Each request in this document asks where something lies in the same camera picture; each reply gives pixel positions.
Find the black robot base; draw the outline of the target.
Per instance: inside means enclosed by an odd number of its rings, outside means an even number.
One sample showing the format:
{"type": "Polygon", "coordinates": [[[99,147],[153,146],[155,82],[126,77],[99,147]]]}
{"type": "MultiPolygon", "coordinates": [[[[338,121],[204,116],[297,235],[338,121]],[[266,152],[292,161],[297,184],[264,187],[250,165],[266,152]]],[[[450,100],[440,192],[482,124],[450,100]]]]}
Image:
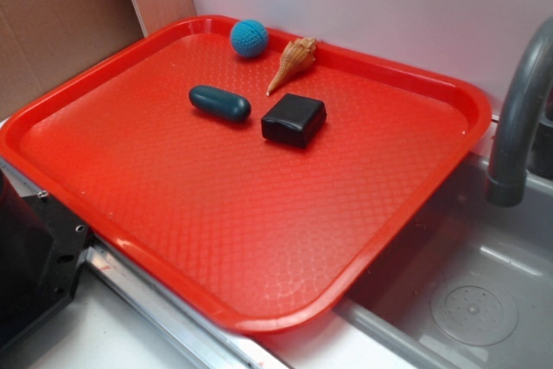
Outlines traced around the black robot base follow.
{"type": "Polygon", "coordinates": [[[89,225],[53,196],[21,196],[1,176],[1,351],[73,299],[89,225]]]}

